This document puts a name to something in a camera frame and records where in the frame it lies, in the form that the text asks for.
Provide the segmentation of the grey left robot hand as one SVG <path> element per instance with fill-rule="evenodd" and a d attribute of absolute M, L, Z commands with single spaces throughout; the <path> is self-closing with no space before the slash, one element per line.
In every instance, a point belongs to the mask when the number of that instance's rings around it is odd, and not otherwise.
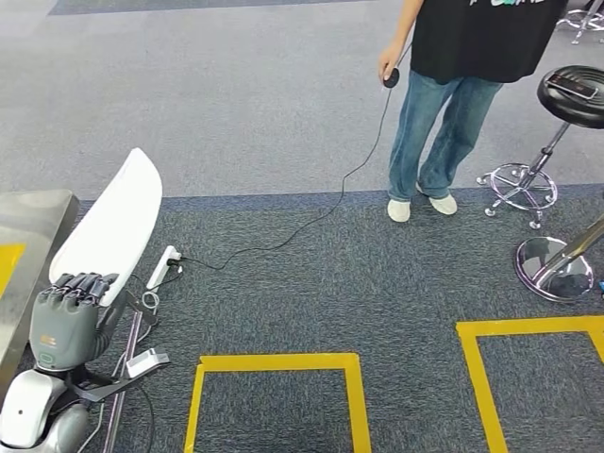
<path fill-rule="evenodd" d="M 63 274 L 38 293 L 32 308 L 29 344 L 36 366 L 63 372 L 94 361 L 110 344 L 125 304 L 100 302 L 117 274 Z"/>

